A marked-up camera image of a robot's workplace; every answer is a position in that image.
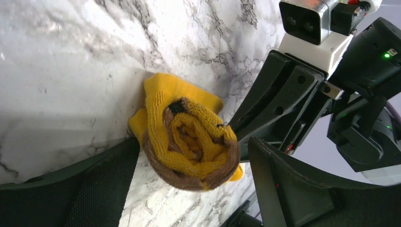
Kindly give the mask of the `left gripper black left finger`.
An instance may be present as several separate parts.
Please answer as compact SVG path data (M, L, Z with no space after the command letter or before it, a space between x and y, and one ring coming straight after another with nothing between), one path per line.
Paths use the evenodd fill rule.
M117 227L140 146L126 140L24 183L0 187L3 227Z

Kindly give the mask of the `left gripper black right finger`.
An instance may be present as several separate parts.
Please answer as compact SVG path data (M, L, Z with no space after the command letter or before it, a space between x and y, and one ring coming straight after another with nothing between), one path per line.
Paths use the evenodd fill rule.
M248 153L266 227L398 227L400 185L339 177L252 137Z

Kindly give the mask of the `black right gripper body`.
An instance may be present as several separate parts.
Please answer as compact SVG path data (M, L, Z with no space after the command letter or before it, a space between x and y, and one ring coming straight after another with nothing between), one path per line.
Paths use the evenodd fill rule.
M280 52L328 70L313 114L330 115L327 137L356 172L401 166L401 118L389 100L401 91L401 31L380 17L357 36L321 45L285 34Z

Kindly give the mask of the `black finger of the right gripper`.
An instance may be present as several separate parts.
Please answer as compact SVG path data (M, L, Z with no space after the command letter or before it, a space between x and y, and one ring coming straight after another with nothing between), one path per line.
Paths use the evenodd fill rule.
M269 52L257 78L248 94L235 112L229 125L235 132L241 132L262 113L277 92L285 83L292 59L278 51Z
M241 132L235 132L240 144L240 161L249 161L249 139L260 138L280 151L295 145L307 123L301 120L313 100L324 73L307 66L291 64L284 85L274 93L260 115Z

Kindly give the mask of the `brown yellow bear towel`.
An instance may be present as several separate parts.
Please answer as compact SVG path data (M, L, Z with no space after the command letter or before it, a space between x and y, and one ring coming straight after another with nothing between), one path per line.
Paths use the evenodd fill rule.
M145 107L128 121L155 172L186 191L210 191L240 180L237 137L219 118L223 101L179 77L144 81Z

